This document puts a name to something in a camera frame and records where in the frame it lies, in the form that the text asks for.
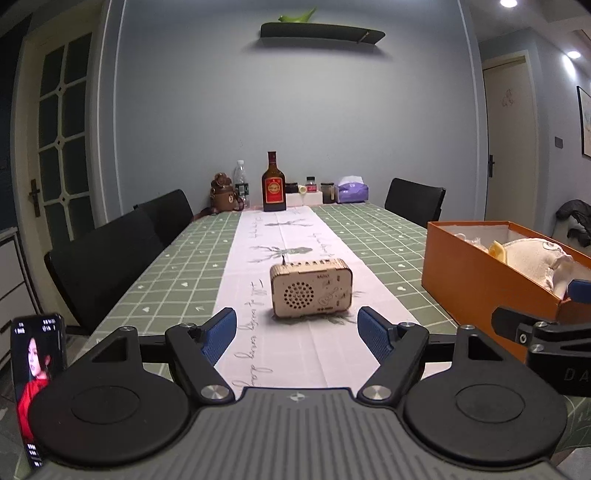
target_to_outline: black jacket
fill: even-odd
[[[572,216],[585,229],[584,232],[571,228],[567,237],[575,237],[582,247],[591,245],[591,205],[582,200],[569,200],[556,212],[558,220],[566,220]]]

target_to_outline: white cabinet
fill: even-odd
[[[10,359],[10,323],[38,313],[16,229],[0,232],[0,368]]]

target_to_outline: chair backrest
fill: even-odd
[[[393,179],[384,208],[417,225],[439,220],[446,190],[403,179]]]
[[[182,190],[175,190],[134,208],[142,209],[148,214],[156,235],[165,247],[169,246],[193,219],[193,211]]]
[[[134,210],[45,255],[72,315],[92,333],[164,249],[143,210]]]

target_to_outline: circular base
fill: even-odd
[[[72,370],[29,409],[35,438],[52,458],[94,467],[135,462],[173,441],[189,419],[183,390],[158,375],[134,370],[97,377]]]
[[[503,423],[516,419],[525,403],[521,396],[501,385],[471,385],[456,395],[456,406],[469,419]]]
[[[482,361],[417,383],[406,397],[404,419],[444,456],[508,466],[549,455],[566,425],[566,409],[563,398],[524,367]]]

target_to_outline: cabinet drawer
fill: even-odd
[[[10,350],[10,321],[23,315],[35,315],[24,283],[0,300],[0,359]]]
[[[0,299],[23,281],[17,246],[10,240],[0,245]]]

